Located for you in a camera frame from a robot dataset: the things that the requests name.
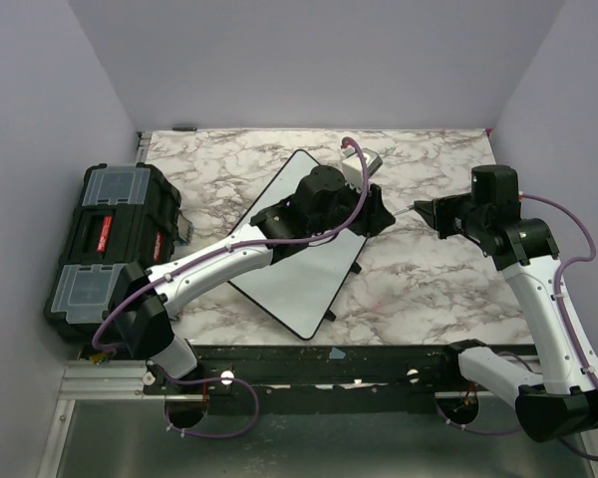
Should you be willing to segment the red capped whiteboard marker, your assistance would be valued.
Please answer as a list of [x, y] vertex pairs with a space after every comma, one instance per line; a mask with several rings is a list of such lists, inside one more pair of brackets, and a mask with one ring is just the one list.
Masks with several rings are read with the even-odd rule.
[[411, 212], [415, 212], [415, 206], [414, 205], [411, 205], [411, 206], [409, 206], [407, 208], [398, 210], [398, 211], [394, 212], [393, 215], [395, 217], [397, 217], [397, 216], [401, 216], [403, 214], [407, 214], [407, 213], [411, 213]]

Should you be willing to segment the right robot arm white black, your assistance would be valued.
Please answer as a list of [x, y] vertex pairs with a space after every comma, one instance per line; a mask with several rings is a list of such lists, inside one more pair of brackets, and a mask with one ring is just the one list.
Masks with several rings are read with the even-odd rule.
[[441, 383], [483, 386], [514, 408], [531, 439], [544, 442], [598, 428], [598, 357], [568, 297], [554, 236], [543, 220], [522, 218], [522, 197], [514, 169], [486, 165], [472, 170], [469, 193], [418, 200], [414, 209], [440, 238], [460, 235], [493, 260], [541, 365], [533, 373], [479, 341], [462, 341], [447, 346]]

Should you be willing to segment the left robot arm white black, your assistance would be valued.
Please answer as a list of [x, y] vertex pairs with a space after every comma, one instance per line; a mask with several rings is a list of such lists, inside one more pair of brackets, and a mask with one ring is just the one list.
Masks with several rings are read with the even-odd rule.
[[380, 186], [348, 184], [332, 166], [316, 166], [295, 191], [258, 212], [215, 245], [151, 269], [126, 265], [114, 287], [109, 318], [133, 359], [150, 360], [180, 393], [194, 391], [201, 370], [193, 347], [170, 317], [238, 276], [272, 266], [343, 230], [371, 238], [395, 223]]

